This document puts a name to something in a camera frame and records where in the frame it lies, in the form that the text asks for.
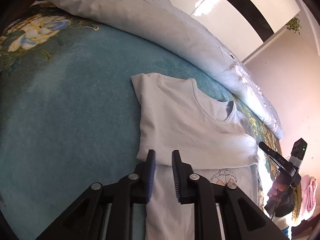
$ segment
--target folded towel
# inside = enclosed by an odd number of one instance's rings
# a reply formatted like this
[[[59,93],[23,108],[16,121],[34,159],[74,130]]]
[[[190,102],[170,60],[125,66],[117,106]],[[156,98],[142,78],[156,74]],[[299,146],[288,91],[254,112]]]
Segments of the folded towel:
[[[301,220],[308,220],[316,208],[316,189],[318,183],[314,177],[305,175],[301,179],[302,203],[299,216]]]

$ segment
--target white comforter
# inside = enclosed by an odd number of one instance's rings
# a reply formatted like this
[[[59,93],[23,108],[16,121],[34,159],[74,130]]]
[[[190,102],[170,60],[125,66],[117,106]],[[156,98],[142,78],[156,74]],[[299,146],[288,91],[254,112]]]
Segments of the white comforter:
[[[77,16],[126,31],[179,55],[239,97],[282,138],[276,111],[236,56],[169,0],[49,0]]]

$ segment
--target teal blanket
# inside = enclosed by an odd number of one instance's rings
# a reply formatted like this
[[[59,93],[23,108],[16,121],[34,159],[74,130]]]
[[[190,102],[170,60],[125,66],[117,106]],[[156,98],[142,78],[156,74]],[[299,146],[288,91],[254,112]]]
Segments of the teal blanket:
[[[195,78],[234,100],[257,140],[272,133],[199,68],[134,35],[43,4],[0,36],[0,208],[21,240],[35,239],[90,184],[110,184],[137,164],[140,105],[130,76]],[[138,207],[134,239],[144,238]]]

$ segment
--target metal screw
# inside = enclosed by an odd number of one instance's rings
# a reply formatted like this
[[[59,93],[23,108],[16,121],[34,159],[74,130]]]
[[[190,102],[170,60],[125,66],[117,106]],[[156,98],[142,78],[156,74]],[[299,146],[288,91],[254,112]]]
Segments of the metal screw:
[[[139,175],[135,174],[135,173],[131,173],[131,174],[129,174],[128,178],[131,179],[131,180],[135,180],[135,179],[139,178]]]
[[[98,189],[101,188],[101,184],[98,183],[98,182],[93,183],[93,184],[91,185],[91,188],[92,188],[93,190],[98,190]]]
[[[227,187],[229,188],[229,189],[236,189],[237,188],[237,185],[234,183],[234,182],[228,182],[227,183]]]
[[[200,176],[198,174],[193,173],[189,176],[189,178],[192,180],[198,180],[198,179],[200,179]]]

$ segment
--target green plant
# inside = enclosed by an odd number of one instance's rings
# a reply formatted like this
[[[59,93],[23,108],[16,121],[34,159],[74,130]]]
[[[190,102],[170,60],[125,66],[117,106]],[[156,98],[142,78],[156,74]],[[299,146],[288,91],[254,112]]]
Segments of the green plant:
[[[298,32],[300,35],[300,28],[302,29],[302,27],[297,17],[292,18],[286,25],[288,30],[294,30],[294,33]]]

